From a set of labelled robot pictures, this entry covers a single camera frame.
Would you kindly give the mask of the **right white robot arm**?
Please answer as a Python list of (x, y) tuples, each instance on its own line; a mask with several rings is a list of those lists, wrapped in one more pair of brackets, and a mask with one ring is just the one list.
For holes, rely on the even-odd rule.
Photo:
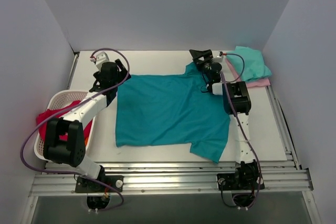
[(190, 49), (192, 60), (196, 69), (201, 73), (205, 82), (206, 91), (213, 95), (221, 95), (225, 112), (234, 122), (234, 140), (236, 142), (236, 171), (233, 182), (236, 187), (244, 189), (251, 182), (260, 182), (259, 159), (251, 146), (249, 136), (249, 114), (251, 99), (247, 90), (246, 82), (225, 80), (221, 61), (225, 56), (236, 56), (242, 61), (244, 73), (245, 61), (242, 56), (235, 53), (220, 52), (214, 57), (211, 50)]

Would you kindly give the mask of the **teal t shirt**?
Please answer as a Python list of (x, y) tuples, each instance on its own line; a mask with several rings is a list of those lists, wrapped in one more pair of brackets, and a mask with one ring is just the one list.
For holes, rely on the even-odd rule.
[(190, 153), (218, 163), (230, 117), (222, 97), (202, 91), (203, 86), (193, 63), (183, 74), (133, 75), (117, 92), (116, 146), (189, 143)]

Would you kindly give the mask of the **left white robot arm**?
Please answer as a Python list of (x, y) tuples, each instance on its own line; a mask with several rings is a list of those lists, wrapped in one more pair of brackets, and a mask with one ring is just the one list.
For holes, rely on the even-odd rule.
[(47, 122), (43, 156), (78, 169), (88, 177), (87, 186), (100, 192), (106, 185), (105, 171), (87, 156), (84, 129), (111, 104), (118, 85), (130, 79), (130, 75), (119, 59), (110, 61), (108, 57), (98, 57), (96, 67), (95, 82), (84, 100), (61, 117)]

